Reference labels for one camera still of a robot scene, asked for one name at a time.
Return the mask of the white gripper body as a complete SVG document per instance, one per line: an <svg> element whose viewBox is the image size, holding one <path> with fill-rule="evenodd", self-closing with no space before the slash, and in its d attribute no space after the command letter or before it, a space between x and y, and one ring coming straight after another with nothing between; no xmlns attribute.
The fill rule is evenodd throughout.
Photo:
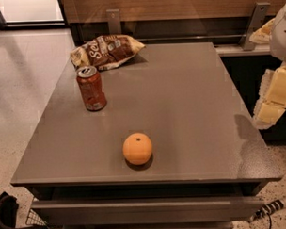
<svg viewBox="0 0 286 229"><path fill-rule="evenodd" d="M273 57L286 61L286 3L275 17L269 45Z"/></svg>

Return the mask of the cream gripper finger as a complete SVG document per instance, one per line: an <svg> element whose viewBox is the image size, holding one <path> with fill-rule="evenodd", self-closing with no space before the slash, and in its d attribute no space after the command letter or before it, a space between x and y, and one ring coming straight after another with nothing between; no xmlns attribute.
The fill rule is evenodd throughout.
<svg viewBox="0 0 286 229"><path fill-rule="evenodd" d="M259 99L253 110L257 129L274 126L286 111L286 62L274 71L266 69L259 88Z"/></svg>
<svg viewBox="0 0 286 229"><path fill-rule="evenodd" d="M249 37L249 40L257 44L267 44L270 39L274 21L274 19L271 19L265 25L254 31Z"/></svg>

